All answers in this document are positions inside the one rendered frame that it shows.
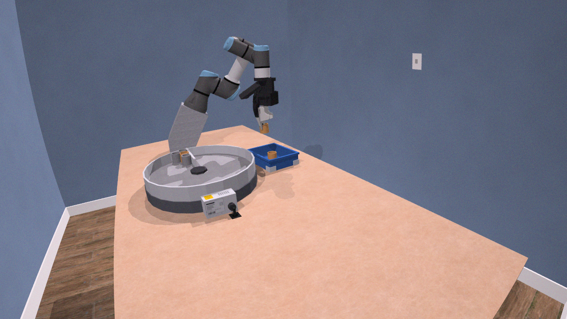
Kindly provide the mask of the blue crate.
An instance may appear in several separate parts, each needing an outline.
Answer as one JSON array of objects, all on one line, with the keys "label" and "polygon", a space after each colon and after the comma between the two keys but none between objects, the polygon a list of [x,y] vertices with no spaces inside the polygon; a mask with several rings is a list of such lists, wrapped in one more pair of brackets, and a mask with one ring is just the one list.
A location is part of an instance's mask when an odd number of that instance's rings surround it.
[{"label": "blue crate", "polygon": [[[299,164],[299,152],[287,147],[282,147],[282,145],[276,143],[266,144],[248,150],[252,152],[255,157],[255,165],[260,166],[268,172],[274,172],[288,166]],[[277,158],[268,159],[269,151],[276,151]]]}]

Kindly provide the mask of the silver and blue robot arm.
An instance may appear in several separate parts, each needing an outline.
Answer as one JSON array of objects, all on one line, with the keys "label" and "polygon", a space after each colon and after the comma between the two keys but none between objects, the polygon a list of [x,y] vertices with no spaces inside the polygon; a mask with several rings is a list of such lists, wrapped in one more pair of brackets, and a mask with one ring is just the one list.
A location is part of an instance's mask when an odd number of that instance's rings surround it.
[{"label": "silver and blue robot arm", "polygon": [[[254,64],[255,78],[271,78],[268,45],[255,45],[243,38],[232,36],[225,41],[223,48],[237,56],[229,74],[221,79],[218,78],[218,74],[211,71],[201,71],[193,92],[183,105],[206,113],[210,93],[233,101],[240,91],[239,80],[249,62]],[[239,94],[240,99],[249,98],[259,88],[260,84],[257,81]]]}]

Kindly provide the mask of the grey round turntable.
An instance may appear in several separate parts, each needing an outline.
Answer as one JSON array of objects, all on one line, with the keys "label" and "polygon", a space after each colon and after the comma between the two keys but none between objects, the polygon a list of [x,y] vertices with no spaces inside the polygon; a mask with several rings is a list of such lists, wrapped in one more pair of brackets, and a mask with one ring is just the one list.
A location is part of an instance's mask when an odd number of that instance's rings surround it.
[{"label": "grey round turntable", "polygon": [[237,202],[257,184],[253,153],[231,145],[204,145],[186,150],[192,165],[173,163],[172,152],[144,168],[144,188],[150,204],[178,214],[204,212],[207,219],[230,212],[232,219],[242,217],[236,212]]}]

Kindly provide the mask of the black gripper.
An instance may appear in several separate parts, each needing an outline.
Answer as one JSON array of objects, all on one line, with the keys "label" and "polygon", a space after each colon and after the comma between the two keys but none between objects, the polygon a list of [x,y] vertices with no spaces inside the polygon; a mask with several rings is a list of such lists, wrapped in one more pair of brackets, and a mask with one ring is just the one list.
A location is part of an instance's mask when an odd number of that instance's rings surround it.
[{"label": "black gripper", "polygon": [[[259,82],[260,88],[253,95],[253,111],[261,130],[263,130],[265,121],[273,118],[273,114],[268,111],[268,106],[278,104],[278,91],[275,91],[274,83],[276,78],[254,78],[254,81]],[[262,106],[259,107],[260,105]]]}]

